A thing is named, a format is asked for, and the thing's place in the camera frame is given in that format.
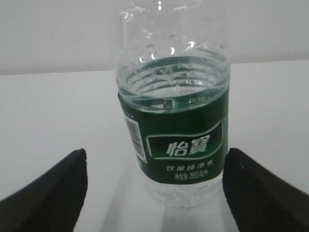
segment green label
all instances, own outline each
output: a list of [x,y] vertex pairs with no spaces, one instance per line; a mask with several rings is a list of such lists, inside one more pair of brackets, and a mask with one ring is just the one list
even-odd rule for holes
[[195,184],[217,177],[227,154],[228,91],[197,109],[158,114],[130,107],[120,95],[143,172],[164,184]]

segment white table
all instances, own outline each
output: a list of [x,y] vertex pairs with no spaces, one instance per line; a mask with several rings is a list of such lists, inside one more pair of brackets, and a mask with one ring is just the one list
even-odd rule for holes
[[[232,66],[229,145],[309,193],[309,61]],[[223,193],[165,206],[143,190],[113,73],[0,76],[0,199],[75,149],[89,186],[76,232],[236,232]]]

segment white wall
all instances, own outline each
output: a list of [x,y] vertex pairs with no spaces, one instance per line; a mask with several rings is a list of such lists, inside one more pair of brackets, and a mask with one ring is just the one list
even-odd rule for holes
[[[0,74],[111,68],[115,0],[1,0]],[[233,62],[309,59],[309,0],[226,0]]]

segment clear plastic bottle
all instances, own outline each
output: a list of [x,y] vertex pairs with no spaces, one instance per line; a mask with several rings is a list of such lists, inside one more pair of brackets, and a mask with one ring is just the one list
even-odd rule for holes
[[221,184],[227,153],[224,1],[125,0],[118,12],[118,97],[148,189],[198,205]]

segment barcode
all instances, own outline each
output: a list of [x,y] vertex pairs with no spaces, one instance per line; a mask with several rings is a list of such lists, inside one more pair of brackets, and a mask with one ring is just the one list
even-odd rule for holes
[[129,128],[129,133],[131,135],[131,140],[133,142],[135,153],[142,161],[147,163],[145,150],[144,150],[143,142],[142,142],[141,135],[140,135],[139,123],[127,117],[126,115],[125,115],[125,118],[126,118],[127,127]]

